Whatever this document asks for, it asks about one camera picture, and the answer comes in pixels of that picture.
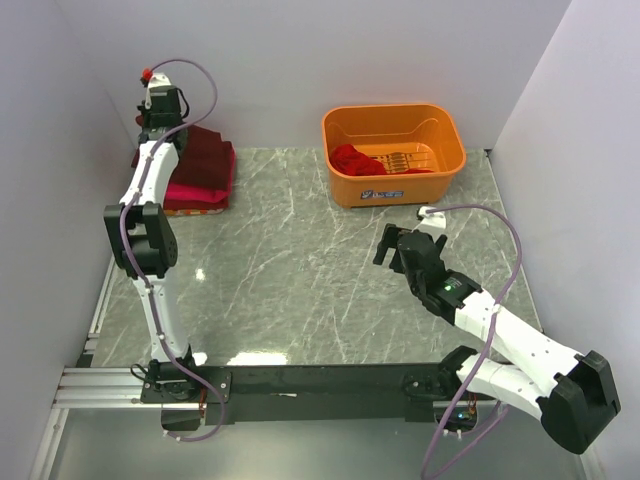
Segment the dark maroon t-shirt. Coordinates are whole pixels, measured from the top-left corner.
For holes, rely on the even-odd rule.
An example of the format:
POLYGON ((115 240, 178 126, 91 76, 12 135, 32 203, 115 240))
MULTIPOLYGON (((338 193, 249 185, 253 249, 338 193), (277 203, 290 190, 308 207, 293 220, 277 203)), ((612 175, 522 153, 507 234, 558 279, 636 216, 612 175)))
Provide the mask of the dark maroon t-shirt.
POLYGON ((229 190, 235 170, 235 151, 219 132, 197 125, 186 129, 186 148, 169 184, 206 190, 229 190))

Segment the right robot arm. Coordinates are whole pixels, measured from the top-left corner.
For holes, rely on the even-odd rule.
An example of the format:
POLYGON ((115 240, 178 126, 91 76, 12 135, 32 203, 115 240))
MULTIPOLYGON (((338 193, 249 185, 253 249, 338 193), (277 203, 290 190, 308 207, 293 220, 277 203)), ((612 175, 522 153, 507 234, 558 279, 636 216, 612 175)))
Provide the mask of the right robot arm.
POLYGON ((405 276, 411 293, 427 311, 481 341, 507 359, 499 364, 471 350, 449 357, 439 374, 444 395, 467 392, 491 396, 538 419, 562 448, 584 453, 621 410, 608 360, 582 354, 528 325, 497 304, 466 275, 445 267, 444 236, 386 225, 374 264, 394 252, 389 267, 405 276))

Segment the red t-shirt in basket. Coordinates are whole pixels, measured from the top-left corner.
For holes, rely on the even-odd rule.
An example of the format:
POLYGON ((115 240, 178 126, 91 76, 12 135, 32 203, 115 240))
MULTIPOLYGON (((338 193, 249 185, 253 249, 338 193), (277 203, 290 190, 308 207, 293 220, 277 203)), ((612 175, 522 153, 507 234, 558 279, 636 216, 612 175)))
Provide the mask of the red t-shirt in basket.
POLYGON ((336 147, 329 156, 332 167, 347 176, 376 176, 431 173, 429 169, 415 169, 390 162, 389 166, 358 151, 353 145, 336 147))

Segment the folded pink t-shirt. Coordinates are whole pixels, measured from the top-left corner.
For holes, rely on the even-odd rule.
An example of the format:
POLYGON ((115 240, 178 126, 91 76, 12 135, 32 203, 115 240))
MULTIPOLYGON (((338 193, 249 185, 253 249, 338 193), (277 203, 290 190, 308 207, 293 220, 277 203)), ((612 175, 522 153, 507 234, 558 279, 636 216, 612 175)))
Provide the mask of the folded pink t-shirt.
POLYGON ((179 200, 201 200, 215 202, 220 198, 229 196, 231 193, 232 185, 229 190, 206 190, 195 187, 181 187, 168 185, 165 194, 165 199, 179 199, 179 200))

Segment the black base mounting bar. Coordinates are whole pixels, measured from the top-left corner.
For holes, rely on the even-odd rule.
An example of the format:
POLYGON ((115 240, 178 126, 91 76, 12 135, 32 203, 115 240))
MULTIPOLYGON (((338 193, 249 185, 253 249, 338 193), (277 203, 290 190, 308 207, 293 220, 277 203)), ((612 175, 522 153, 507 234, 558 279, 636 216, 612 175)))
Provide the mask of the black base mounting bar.
POLYGON ((170 364, 151 368, 141 389, 146 405, 190 408, 206 424, 401 418, 434 421, 434 405, 461 385, 444 364, 203 366, 209 393, 170 364))

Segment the aluminium frame rail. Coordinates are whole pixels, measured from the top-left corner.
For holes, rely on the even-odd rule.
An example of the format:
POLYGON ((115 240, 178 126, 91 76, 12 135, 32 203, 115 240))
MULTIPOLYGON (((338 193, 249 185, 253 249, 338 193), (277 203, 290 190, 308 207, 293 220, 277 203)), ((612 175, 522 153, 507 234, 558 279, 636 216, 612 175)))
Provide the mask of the aluminium frame rail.
POLYGON ((39 449, 32 479, 48 479, 68 415, 75 409, 195 410, 196 403, 144 404, 142 383, 125 368, 66 368, 60 377, 39 449))

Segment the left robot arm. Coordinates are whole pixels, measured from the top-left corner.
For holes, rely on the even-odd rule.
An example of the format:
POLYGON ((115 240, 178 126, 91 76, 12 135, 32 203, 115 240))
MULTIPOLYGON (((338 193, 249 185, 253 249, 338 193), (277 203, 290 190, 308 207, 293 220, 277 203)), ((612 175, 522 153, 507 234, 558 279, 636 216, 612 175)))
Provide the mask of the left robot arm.
POLYGON ((174 232, 163 210, 169 179, 187 142, 189 106, 178 87, 147 87, 138 107, 141 133, 131 183, 103 219, 117 266, 132 280, 150 334, 151 360, 141 372, 146 402, 186 402, 199 395, 200 378, 179 319, 172 268, 178 259, 174 232))

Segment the orange plastic basket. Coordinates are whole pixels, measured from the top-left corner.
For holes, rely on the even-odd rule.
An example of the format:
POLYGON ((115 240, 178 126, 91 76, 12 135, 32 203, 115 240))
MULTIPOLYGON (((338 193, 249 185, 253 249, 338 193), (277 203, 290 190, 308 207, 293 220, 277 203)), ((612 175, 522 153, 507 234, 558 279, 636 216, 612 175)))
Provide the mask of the orange plastic basket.
POLYGON ((322 121, 329 187, 341 207, 432 204, 440 200, 466 164, 466 151, 451 115, 426 103, 342 106, 322 121), (329 161, 340 145, 389 166, 390 162, 431 173, 347 176, 329 161))

